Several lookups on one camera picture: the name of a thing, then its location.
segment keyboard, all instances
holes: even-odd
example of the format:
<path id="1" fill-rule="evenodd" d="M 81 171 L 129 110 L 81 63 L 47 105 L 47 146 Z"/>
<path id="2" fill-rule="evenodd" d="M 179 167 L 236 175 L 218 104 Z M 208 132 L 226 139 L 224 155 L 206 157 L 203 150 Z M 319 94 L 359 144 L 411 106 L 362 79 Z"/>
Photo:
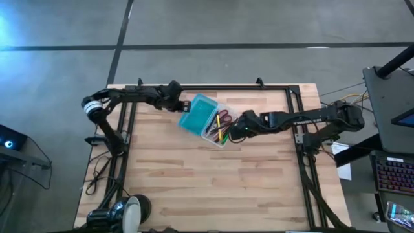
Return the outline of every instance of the keyboard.
<path id="1" fill-rule="evenodd" d="M 414 162 L 389 161 L 376 157 L 376 181 L 379 190 L 414 195 Z"/>

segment pen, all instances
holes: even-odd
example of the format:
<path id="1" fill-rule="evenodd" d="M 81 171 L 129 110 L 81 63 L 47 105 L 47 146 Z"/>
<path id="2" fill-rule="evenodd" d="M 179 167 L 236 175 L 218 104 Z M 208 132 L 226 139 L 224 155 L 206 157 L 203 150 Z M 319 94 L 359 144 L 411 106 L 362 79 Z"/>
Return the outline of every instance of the pen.
<path id="1" fill-rule="evenodd" d="M 206 133 L 208 133 L 208 131 L 210 130 L 210 128 L 211 128 L 211 126 L 213 125 L 213 123 L 214 123 L 214 120 L 212 120 L 212 121 L 210 122 L 210 124 L 208 125 L 208 127 L 206 128 Z"/>
<path id="2" fill-rule="evenodd" d="M 219 128 L 219 140 L 223 139 L 223 135 L 221 134 L 221 129 L 220 129 L 220 117 L 217 114 L 217 127 Z"/>

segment butcher block tabletop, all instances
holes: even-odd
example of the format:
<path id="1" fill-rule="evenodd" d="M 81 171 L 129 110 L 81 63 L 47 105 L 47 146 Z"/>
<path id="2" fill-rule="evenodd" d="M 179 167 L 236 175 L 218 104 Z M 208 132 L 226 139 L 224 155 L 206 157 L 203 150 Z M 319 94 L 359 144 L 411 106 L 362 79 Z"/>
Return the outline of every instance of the butcher block tabletop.
<path id="1" fill-rule="evenodd" d="M 316 85 L 298 85 L 304 109 L 320 108 Z M 239 113 L 248 109 L 256 114 L 288 111 L 286 94 L 278 90 L 183 91 L 180 99 L 192 100 L 199 93 Z M 120 106 L 107 118 L 115 129 Z M 125 129 L 130 107 L 128 104 Z M 159 111 L 147 104 L 137 106 L 124 188 L 131 195 L 144 194 L 151 200 L 152 212 L 141 224 L 141 230 L 166 227 L 178 231 L 309 229 L 291 129 L 246 139 L 240 144 L 229 142 L 219 148 L 178 127 L 181 115 Z M 94 147 L 91 158 L 105 151 L 105 146 Z M 323 198 L 350 225 L 335 162 L 324 153 L 316 158 Z M 97 168 L 105 160 L 101 159 Z M 93 178 L 97 162 L 95 159 L 88 165 L 85 180 Z M 94 195 L 85 194 L 89 184 L 85 182 L 75 227 L 84 224 L 86 215 L 104 198 L 106 182 L 106 179 L 98 181 Z M 312 205 L 316 225 L 320 226 L 313 197 Z"/>

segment metal bracket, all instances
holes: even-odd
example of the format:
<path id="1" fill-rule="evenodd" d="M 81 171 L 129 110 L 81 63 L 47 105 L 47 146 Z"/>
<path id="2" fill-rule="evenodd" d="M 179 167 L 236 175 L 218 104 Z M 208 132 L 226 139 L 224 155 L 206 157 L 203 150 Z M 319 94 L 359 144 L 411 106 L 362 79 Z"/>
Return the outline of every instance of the metal bracket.
<path id="1" fill-rule="evenodd" d="M 94 136 L 85 138 L 85 141 L 91 146 L 104 145 L 106 137 L 105 135 L 95 134 Z"/>
<path id="2" fill-rule="evenodd" d="M 303 144 L 303 133 L 295 133 L 295 142 Z"/>
<path id="3" fill-rule="evenodd" d="M 256 84 L 259 84 L 259 85 L 260 85 L 260 88 L 261 88 L 262 90 L 266 89 L 266 86 L 265 86 L 265 84 L 263 83 L 263 80 L 262 80 L 261 78 L 257 78 L 257 80 L 256 80 Z"/>
<path id="4" fill-rule="evenodd" d="M 142 79 L 141 78 L 138 78 L 138 88 L 141 87 L 142 84 L 144 84 L 143 81 L 142 81 Z"/>
<path id="5" fill-rule="evenodd" d="M 127 142 L 129 142 L 130 135 L 127 132 L 123 131 L 121 132 L 121 136 L 123 139 L 125 139 L 125 143 L 127 144 Z"/>
<path id="6" fill-rule="evenodd" d="M 300 88 L 298 85 L 289 85 L 289 90 L 291 93 L 295 93 L 296 95 L 300 95 Z"/>

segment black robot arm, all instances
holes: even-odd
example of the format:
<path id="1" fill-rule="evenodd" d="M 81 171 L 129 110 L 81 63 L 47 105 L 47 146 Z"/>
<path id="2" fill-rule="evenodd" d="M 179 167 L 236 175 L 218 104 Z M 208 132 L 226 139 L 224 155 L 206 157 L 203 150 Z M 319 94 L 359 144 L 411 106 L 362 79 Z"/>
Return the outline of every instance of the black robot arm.
<path id="1" fill-rule="evenodd" d="M 302 135 L 299 141 L 302 141 L 305 153 L 318 153 L 322 142 L 330 139 L 337 140 L 338 135 L 343 131 L 359 131 L 365 125 L 359 107 L 337 101 L 326 108 L 298 113 L 275 111 L 260 113 L 257 116 L 252 110 L 245 111 L 230 128 L 230 137 L 232 140 L 251 138 L 258 135 L 279 133 L 292 126 L 317 122 L 329 122 L 330 124 L 316 133 Z"/>
<path id="2" fill-rule="evenodd" d="M 190 101 L 180 101 L 179 97 L 183 88 L 176 81 L 171 81 L 168 86 L 142 87 L 140 85 L 125 89 L 103 89 L 87 96 L 82 100 L 82 107 L 89 120 L 97 124 L 105 134 L 105 144 L 113 155 L 121 155 L 125 152 L 125 144 L 119 132 L 114 131 L 107 121 L 107 116 L 112 113 L 119 103 L 143 102 L 168 111 L 188 112 L 191 108 Z"/>

